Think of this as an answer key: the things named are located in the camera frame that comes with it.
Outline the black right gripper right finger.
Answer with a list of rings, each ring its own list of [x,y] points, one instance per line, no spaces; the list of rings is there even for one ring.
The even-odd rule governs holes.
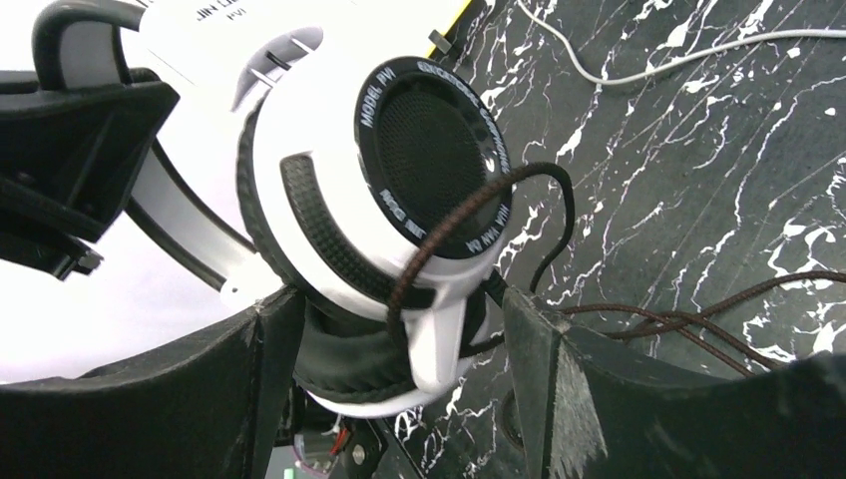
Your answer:
[[[841,478],[845,359],[726,380],[572,325],[511,288],[505,340],[532,478]]]

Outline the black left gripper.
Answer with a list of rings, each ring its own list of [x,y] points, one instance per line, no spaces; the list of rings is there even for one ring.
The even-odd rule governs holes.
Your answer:
[[[64,279],[101,261],[91,243],[126,207],[179,99],[161,81],[48,91],[1,74],[1,256]]]

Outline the black and white headphones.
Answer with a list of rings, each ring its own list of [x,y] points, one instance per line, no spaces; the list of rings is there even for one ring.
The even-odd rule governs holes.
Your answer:
[[[488,330],[482,283],[511,193],[435,247],[393,324],[388,303],[436,226],[512,170],[480,96],[418,55],[420,32],[348,1],[55,1],[33,29],[41,84],[125,80],[125,29],[206,99],[236,110],[261,94],[238,141],[244,232],[193,199],[152,145],[133,195],[165,238],[224,290],[306,294],[294,377],[328,410],[383,418],[451,392]]]

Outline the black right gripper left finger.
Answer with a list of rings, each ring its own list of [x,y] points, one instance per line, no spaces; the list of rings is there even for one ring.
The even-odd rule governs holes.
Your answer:
[[[288,287],[81,377],[3,386],[2,476],[263,477],[303,314],[303,295]]]

